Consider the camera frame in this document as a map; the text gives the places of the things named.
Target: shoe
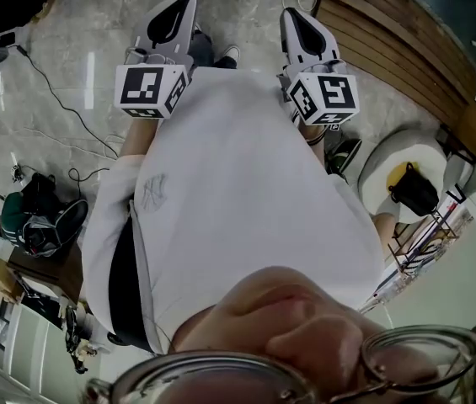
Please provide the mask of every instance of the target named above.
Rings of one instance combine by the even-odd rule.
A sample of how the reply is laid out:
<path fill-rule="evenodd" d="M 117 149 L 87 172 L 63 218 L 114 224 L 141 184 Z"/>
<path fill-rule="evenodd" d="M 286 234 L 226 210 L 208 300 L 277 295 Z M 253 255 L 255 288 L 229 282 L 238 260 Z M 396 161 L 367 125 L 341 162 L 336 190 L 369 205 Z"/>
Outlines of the shoe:
<path fill-rule="evenodd" d="M 230 45 L 223 53 L 223 57 L 230 57 L 238 63 L 241 52 L 237 45 Z"/>

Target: black bag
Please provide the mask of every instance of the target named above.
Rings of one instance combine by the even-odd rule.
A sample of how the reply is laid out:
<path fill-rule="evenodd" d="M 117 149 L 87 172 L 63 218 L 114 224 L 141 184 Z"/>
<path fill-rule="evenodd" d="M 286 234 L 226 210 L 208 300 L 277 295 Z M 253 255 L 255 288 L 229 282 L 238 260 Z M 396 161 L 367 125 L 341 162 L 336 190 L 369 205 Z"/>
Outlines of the black bag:
<path fill-rule="evenodd" d="M 416 215 L 429 215 L 438 206 L 438 193 L 432 183 L 412 165 L 406 165 L 406 173 L 395 186 L 389 186 L 393 202 L 402 202 Z"/>

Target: black pants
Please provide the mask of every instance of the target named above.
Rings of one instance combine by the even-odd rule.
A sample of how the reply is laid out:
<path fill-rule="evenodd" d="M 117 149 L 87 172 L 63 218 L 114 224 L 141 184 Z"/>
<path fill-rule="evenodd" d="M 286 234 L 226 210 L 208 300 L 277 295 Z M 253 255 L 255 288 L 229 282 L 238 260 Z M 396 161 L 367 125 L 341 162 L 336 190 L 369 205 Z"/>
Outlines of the black pants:
<path fill-rule="evenodd" d="M 238 63 L 231 57 L 224 56 L 215 61 L 215 52 L 210 36 L 196 31 L 190 42 L 189 55 L 195 60 L 195 66 L 219 67 L 220 69 L 235 69 Z"/>

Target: tiled floor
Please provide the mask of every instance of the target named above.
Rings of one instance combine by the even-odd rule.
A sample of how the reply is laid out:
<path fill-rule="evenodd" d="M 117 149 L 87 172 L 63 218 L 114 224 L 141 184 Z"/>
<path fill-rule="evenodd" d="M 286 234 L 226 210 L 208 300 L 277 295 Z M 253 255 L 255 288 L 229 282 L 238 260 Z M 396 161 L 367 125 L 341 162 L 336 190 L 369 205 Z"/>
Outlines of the tiled floor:
<path fill-rule="evenodd" d="M 63 103 L 77 109 L 101 138 L 124 136 L 127 131 L 128 117 L 112 105 L 115 66 L 123 62 L 133 24 L 160 1 L 56 0 L 45 19 L 20 31 L 20 43 L 47 74 Z M 199 21 L 214 39 L 216 50 L 236 43 L 242 50 L 242 68 L 275 75 L 284 64 L 279 51 L 281 10 L 281 0 L 199 0 Z M 353 67 L 350 72 L 357 75 L 361 112 L 343 127 L 364 140 L 348 169 L 349 182 L 354 184 L 368 153 L 386 134 L 400 125 L 430 128 L 436 122 L 384 82 Z M 76 167 L 86 176 L 112 164 L 27 129 L 104 154 L 78 118 L 59 107 L 28 60 L 12 50 L 0 65 L 0 194 L 15 189 L 10 177 L 11 153 L 21 164 L 55 174 L 59 190 L 70 198 L 76 187 L 67 176 L 69 168 Z M 97 177 L 82 184 L 89 201 L 94 200 L 97 188 Z"/>

